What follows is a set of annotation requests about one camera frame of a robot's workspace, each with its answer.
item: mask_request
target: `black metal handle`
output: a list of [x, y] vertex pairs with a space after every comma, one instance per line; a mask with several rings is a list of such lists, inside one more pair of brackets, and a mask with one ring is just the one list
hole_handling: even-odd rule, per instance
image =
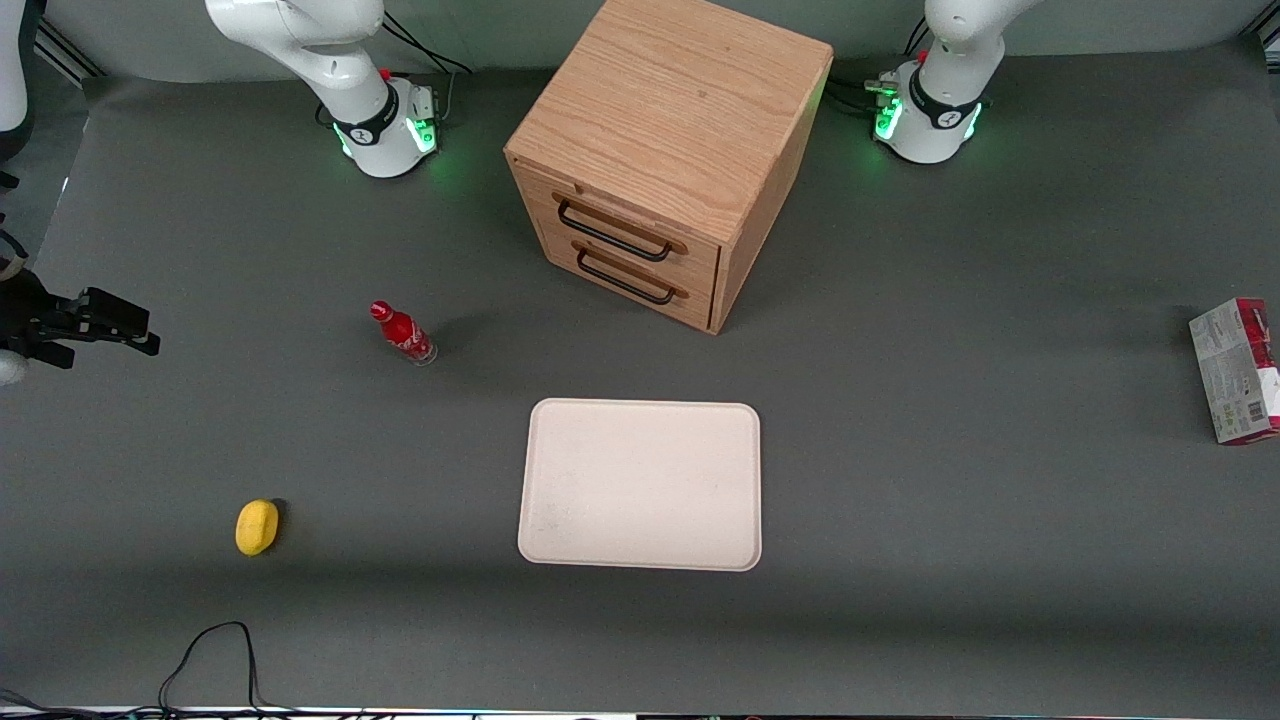
[[559, 219], [561, 219], [562, 223], [564, 223], [566, 225], [576, 229], [580, 233], [584, 233], [584, 234], [588, 234], [590, 237], [594, 237], [595, 240], [599, 240], [600, 242], [607, 242], [607, 243], [612, 245], [613, 247], [617, 247], [618, 250], [623, 250], [626, 252], [630, 252], [630, 254], [635, 255], [636, 258], [641, 258], [641, 259], [648, 260], [650, 263], [662, 263], [663, 260], [667, 259], [667, 255], [671, 254], [671, 243], [669, 242], [667, 242], [667, 243], [664, 243], [662, 246], [662, 251], [660, 252], [648, 252], [645, 250], [641, 250], [641, 249], [636, 247], [635, 245], [631, 245], [630, 242], [618, 240], [618, 238], [613, 237], [612, 234], [603, 233], [603, 232], [593, 228], [591, 225], [582, 224], [582, 223], [575, 220], [573, 218], [570, 218], [568, 215], [564, 214], [567, 210], [568, 210], [568, 200], [561, 200], [561, 208], [559, 208], [559, 210], [556, 214], [559, 215]]
[[586, 259], [586, 249], [584, 247], [582, 250], [577, 251], [577, 266], [581, 268], [584, 273], [591, 275], [593, 278], [600, 278], [602, 281], [612, 284], [613, 287], [622, 288], [630, 292], [631, 295], [635, 295], [643, 300], [653, 302], [654, 305], [666, 305], [671, 302], [671, 299], [676, 297], [676, 288], [673, 287], [667, 288], [666, 297], [658, 297], [657, 295], [650, 295], [634, 284], [625, 283], [608, 273], [602, 273], [600, 270], [596, 270], [595, 268], [584, 263], [582, 260], [585, 259]]

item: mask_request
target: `plastic tray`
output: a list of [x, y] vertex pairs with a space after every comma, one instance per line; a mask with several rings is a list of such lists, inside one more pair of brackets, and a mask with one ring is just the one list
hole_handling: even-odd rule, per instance
[[562, 565], [750, 570], [760, 559], [759, 416], [740, 404], [539, 402], [520, 552]]

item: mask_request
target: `red bottle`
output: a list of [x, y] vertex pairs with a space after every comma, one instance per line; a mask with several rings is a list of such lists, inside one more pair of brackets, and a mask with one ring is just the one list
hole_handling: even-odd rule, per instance
[[429, 365], [435, 360], [435, 343], [407, 314], [379, 300], [369, 306], [369, 314], [383, 327], [383, 337], [394, 345], [415, 365]]

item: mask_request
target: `cardboard box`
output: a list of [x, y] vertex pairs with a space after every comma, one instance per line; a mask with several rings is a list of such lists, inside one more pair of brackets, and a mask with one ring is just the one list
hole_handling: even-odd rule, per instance
[[1190, 328], [1217, 442], [1248, 445], [1280, 434], [1280, 372], [1266, 304], [1236, 297]]

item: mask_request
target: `wood grain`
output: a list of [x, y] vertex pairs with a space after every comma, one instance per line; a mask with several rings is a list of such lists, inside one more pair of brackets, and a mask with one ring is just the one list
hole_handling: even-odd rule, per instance
[[822, 101], [822, 88], [823, 86], [819, 85], [805, 104], [804, 111], [796, 122], [796, 128], [791, 133], [791, 140], [742, 223], [737, 245], [733, 246], [733, 251], [728, 254], [727, 261], [721, 268], [713, 304], [714, 311], [712, 313], [712, 333], [719, 333], [721, 328], [724, 327], [728, 310], [737, 300], [737, 293], [742, 290], [748, 273], [751, 272], [755, 259], [764, 247], [764, 240], [773, 229], [773, 223], [777, 220], [787, 195], [791, 193], [791, 186], [795, 184], [800, 163], [804, 160], [804, 150], [809, 142], [809, 131], [813, 129], [813, 119], [818, 114], [818, 102]]
[[831, 56], [703, 0], [609, 0], [507, 147], [585, 193], [732, 245]]
[[[649, 306], [719, 332], [795, 182], [831, 59], [704, 0], [608, 0], [504, 149], [547, 258], [628, 295], [577, 268], [585, 247], [596, 269], [684, 293]], [[596, 231], [673, 250], [650, 263], [568, 228], [563, 199]]]

